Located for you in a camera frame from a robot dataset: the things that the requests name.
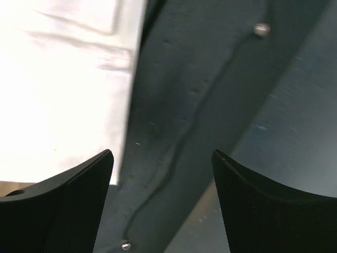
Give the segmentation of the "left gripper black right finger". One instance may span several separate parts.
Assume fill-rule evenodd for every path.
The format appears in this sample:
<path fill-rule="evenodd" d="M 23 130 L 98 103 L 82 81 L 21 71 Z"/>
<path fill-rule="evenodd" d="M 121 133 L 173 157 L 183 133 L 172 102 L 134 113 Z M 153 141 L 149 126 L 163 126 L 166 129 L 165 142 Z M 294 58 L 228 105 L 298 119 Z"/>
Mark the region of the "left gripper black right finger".
<path fill-rule="evenodd" d="M 230 252 L 336 252 L 336 199 L 294 189 L 219 150 L 212 168 Z"/>

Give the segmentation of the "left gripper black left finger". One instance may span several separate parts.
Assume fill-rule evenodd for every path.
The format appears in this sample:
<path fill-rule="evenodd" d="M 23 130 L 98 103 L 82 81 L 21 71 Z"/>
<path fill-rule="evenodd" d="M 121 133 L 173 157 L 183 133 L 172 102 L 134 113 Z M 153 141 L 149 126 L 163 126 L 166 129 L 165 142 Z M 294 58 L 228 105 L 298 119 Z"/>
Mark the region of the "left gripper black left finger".
<path fill-rule="evenodd" d="M 104 150 L 1 197 L 1 252 L 93 252 L 113 163 Z"/>

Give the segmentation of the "white t shirt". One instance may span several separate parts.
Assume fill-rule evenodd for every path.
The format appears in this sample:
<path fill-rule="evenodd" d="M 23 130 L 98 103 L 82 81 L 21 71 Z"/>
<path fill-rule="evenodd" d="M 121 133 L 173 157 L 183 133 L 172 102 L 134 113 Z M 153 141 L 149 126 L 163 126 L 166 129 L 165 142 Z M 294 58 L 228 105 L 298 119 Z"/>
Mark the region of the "white t shirt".
<path fill-rule="evenodd" d="M 117 184 L 147 1 L 1 1 L 1 180 L 105 149 Z"/>

